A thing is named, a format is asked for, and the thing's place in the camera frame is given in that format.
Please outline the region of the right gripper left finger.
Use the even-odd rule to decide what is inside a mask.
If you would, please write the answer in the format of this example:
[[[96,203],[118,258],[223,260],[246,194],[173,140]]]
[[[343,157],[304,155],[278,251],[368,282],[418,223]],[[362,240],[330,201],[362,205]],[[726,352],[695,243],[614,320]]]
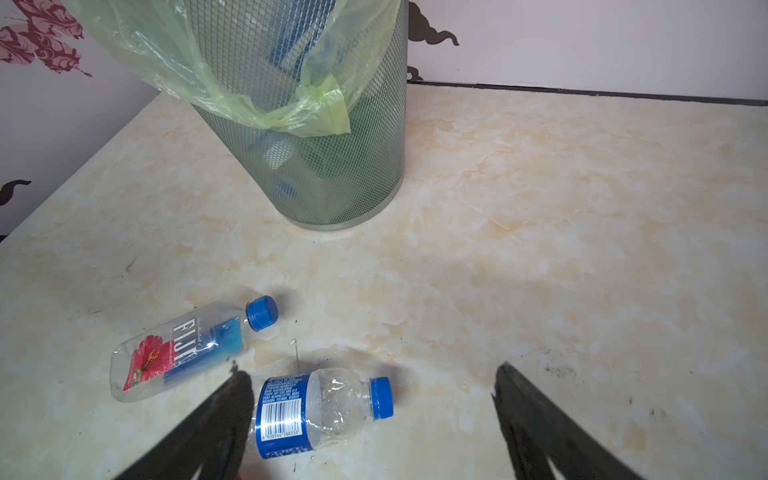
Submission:
[[[252,381],[233,373],[120,479],[237,479],[255,406]]]

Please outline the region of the mesh bin with green liner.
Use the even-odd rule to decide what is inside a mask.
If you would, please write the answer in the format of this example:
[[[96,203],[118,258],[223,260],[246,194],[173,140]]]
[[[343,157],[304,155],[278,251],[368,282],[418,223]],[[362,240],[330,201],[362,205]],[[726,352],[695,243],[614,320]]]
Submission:
[[[405,170],[404,1],[70,1],[137,77],[191,104],[275,209],[361,224]]]

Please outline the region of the Fiji bottle pink flower label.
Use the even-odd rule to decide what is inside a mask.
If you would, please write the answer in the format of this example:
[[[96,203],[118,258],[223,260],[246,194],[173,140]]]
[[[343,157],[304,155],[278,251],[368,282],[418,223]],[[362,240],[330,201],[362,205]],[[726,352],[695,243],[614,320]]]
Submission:
[[[173,388],[235,359],[278,318],[276,301],[262,296],[243,307],[214,302],[134,336],[113,350],[111,394],[130,403]]]

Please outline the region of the clear bottle blue label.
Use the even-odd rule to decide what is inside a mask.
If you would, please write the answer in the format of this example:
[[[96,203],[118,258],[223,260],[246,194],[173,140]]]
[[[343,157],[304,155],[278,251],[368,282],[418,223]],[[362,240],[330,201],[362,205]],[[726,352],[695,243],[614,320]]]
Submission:
[[[246,452],[265,460],[338,443],[394,415],[389,378],[343,368],[269,378],[255,400]]]

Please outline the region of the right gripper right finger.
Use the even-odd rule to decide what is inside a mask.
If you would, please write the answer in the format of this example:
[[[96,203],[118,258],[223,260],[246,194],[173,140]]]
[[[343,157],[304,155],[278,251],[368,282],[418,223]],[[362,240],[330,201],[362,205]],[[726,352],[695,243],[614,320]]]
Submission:
[[[496,372],[492,399],[515,477],[637,479],[510,363]]]

